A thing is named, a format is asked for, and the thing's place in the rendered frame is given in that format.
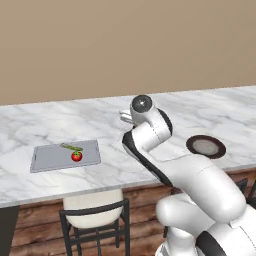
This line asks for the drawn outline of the grey tray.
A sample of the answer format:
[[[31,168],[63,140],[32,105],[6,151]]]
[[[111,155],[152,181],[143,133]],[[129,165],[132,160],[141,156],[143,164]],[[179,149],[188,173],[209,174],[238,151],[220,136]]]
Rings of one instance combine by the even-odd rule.
[[[101,163],[99,146],[96,140],[64,143],[83,148],[83,151],[79,151],[83,155],[82,160],[79,162],[74,162],[71,159],[71,155],[74,151],[60,147],[61,143],[38,146],[34,149],[30,172],[38,173],[44,171],[97,165]]]

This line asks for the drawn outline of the brown wooden island front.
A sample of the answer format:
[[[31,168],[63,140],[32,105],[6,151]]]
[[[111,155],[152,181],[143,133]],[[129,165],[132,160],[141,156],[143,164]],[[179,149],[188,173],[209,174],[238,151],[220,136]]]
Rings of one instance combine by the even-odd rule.
[[[164,231],[156,220],[156,202],[177,192],[162,185],[124,191],[130,202],[131,256],[154,256]],[[59,218],[61,208],[60,200],[22,206],[9,256],[67,256]]]

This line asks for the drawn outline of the dark side panel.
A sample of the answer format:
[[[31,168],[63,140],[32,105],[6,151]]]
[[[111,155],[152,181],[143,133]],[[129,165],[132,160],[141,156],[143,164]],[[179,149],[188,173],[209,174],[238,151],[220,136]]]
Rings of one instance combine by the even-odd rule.
[[[0,208],[0,256],[9,256],[19,206]]]

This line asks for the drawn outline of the red tomato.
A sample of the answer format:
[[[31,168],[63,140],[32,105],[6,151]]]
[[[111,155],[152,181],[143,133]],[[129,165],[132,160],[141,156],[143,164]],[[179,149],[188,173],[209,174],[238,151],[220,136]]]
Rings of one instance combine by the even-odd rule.
[[[79,162],[82,160],[82,153],[79,152],[79,151],[74,151],[71,155],[71,159],[74,161],[74,162]]]

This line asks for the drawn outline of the green asparagus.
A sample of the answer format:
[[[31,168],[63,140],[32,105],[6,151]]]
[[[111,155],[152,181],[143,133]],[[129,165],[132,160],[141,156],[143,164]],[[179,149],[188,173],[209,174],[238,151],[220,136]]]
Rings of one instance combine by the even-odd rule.
[[[72,146],[72,145],[69,145],[69,144],[66,144],[66,143],[61,143],[60,147],[66,148],[66,149],[69,149],[69,150],[72,150],[72,151],[83,151],[83,148],[81,148],[81,147]]]

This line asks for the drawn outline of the dark brown plate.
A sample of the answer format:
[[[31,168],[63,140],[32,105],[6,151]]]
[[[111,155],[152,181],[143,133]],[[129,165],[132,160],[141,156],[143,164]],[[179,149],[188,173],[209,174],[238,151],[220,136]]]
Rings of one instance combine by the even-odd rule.
[[[186,141],[187,149],[193,154],[219,159],[226,154],[225,145],[217,138],[208,135],[194,135]]]

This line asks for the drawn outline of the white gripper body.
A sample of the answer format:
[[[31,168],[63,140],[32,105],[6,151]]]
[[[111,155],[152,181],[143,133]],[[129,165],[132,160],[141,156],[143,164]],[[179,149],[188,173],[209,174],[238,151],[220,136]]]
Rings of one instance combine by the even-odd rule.
[[[132,124],[133,123],[133,119],[132,116],[130,114],[129,110],[122,110],[119,112],[120,114],[120,119],[126,123]]]

